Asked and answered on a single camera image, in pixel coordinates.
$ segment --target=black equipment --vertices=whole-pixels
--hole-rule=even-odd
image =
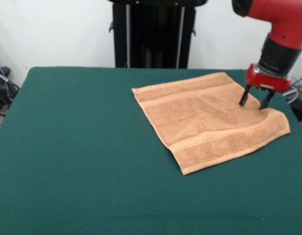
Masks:
[[[187,68],[195,7],[207,0],[110,0],[115,66]]]

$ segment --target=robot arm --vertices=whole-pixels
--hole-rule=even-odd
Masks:
[[[268,89],[260,109],[266,108],[275,92],[290,87],[290,70],[302,51],[302,0],[232,0],[236,14],[272,24],[258,64],[247,72],[247,86],[240,101],[245,105],[251,86]]]

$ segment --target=black cable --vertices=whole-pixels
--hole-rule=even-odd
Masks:
[[[292,85],[295,85],[295,84],[297,84],[297,83],[299,83],[299,82],[301,82],[302,81],[302,78],[300,78],[300,79],[298,79],[297,81],[295,81]]]

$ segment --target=table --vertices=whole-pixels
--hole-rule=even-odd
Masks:
[[[0,129],[0,235],[302,234],[302,128],[281,95],[291,134],[183,176],[131,92],[212,72],[31,69]]]

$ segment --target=fabric fold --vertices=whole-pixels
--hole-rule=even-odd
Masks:
[[[226,73],[132,89],[136,100],[181,172],[220,164],[290,133],[286,116],[274,109],[259,111],[244,89]]]

